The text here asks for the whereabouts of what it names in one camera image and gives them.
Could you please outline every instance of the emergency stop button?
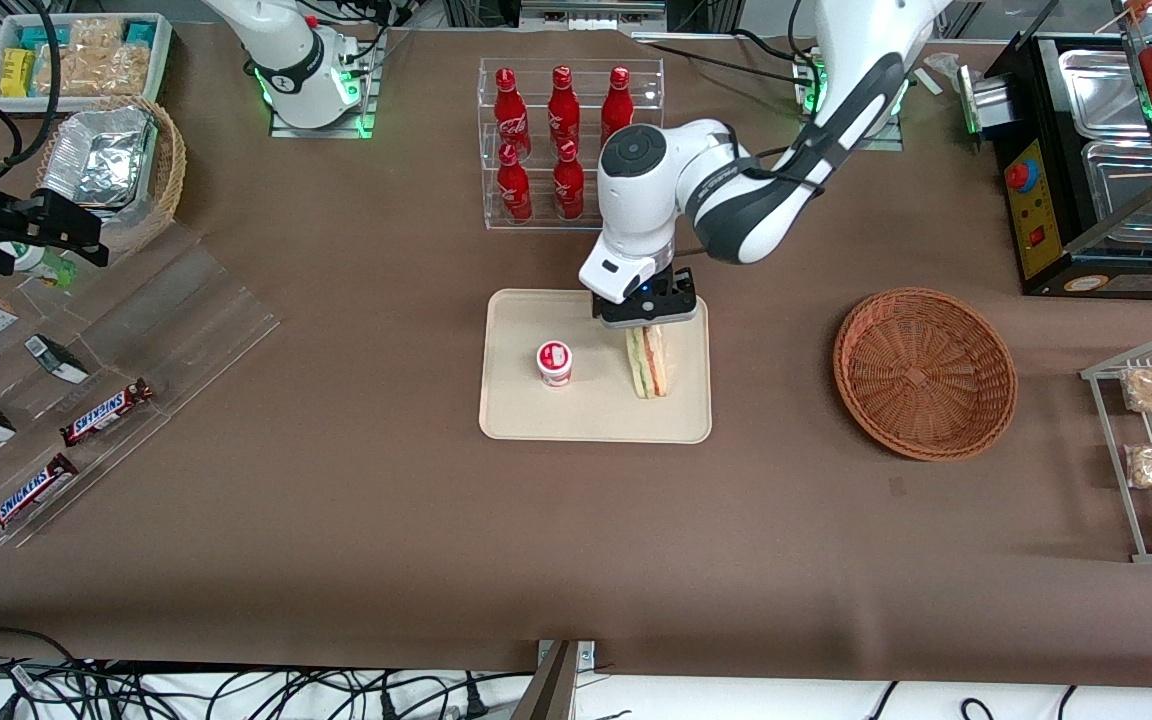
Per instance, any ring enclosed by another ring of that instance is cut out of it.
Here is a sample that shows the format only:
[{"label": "emergency stop button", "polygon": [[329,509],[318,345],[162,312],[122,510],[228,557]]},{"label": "emergency stop button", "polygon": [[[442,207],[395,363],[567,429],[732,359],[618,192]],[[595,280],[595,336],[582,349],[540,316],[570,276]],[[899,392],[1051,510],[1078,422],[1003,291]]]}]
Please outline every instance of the emergency stop button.
[{"label": "emergency stop button", "polygon": [[1038,184],[1038,162],[1023,160],[1007,168],[1005,174],[1007,187],[1016,192],[1029,192]]}]

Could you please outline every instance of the small bottle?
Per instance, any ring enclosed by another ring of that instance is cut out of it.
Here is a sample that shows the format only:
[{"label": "small bottle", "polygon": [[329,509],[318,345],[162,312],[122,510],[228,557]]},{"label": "small bottle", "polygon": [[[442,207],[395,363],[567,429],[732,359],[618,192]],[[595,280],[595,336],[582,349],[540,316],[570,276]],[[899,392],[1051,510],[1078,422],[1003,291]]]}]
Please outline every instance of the small bottle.
[{"label": "small bottle", "polygon": [[23,242],[0,242],[0,250],[12,255],[15,272],[40,279],[47,287],[69,287],[78,275],[74,260],[61,258],[50,247],[26,245]]},{"label": "small bottle", "polygon": [[518,164],[518,151],[513,145],[500,145],[500,170],[497,174],[500,200],[516,223],[531,219],[531,188],[526,185],[526,170]]},{"label": "small bottle", "polygon": [[554,147],[564,141],[579,146],[579,100],[573,92],[573,69],[567,65],[554,68],[554,91],[550,94],[550,137]]},{"label": "small bottle", "polygon": [[602,100],[602,141],[607,145],[612,134],[634,122],[634,99],[630,97],[630,70],[622,65],[612,68],[612,86]]},{"label": "small bottle", "polygon": [[585,211],[585,170],[576,161],[576,143],[571,141],[558,147],[554,204],[558,205],[558,217],[564,220],[575,220]]},{"label": "small bottle", "polygon": [[531,135],[526,132],[526,103],[518,94],[518,83],[509,68],[497,70],[497,127],[500,141],[518,151],[518,160],[531,156]]}]

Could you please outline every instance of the red button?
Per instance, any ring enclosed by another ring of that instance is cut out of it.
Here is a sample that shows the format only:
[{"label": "red button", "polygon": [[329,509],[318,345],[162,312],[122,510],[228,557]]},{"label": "red button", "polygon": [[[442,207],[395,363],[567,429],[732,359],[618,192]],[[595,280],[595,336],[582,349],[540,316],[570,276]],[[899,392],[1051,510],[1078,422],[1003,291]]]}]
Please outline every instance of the red button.
[{"label": "red button", "polygon": [[1023,162],[1016,162],[1007,168],[1007,187],[1011,190],[1020,190],[1029,182],[1029,168]]}]

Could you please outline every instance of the beige tray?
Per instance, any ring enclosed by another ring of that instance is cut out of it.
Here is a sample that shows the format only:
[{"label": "beige tray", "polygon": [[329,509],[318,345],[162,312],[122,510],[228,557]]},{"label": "beige tray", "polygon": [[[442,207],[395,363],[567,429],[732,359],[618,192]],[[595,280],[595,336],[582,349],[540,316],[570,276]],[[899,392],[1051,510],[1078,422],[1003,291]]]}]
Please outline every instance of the beige tray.
[{"label": "beige tray", "polygon": [[[488,302],[479,427],[495,439],[668,442],[708,437],[708,310],[662,325],[669,395],[634,395],[626,332],[590,316],[589,291],[501,290]],[[540,382],[536,348],[561,340],[573,349],[566,387]]]}]

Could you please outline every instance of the yellow control panel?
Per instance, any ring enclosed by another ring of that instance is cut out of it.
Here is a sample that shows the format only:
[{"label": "yellow control panel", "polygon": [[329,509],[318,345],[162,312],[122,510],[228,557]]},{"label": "yellow control panel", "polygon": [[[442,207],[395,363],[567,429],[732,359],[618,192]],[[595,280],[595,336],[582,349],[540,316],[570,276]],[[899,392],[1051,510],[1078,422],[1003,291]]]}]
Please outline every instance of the yellow control panel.
[{"label": "yellow control panel", "polygon": [[1007,165],[1007,206],[1011,209],[1011,230],[1020,248],[1020,267],[1025,279],[1037,275],[1061,256],[1056,215],[1038,141],[1030,143],[1018,158]]}]

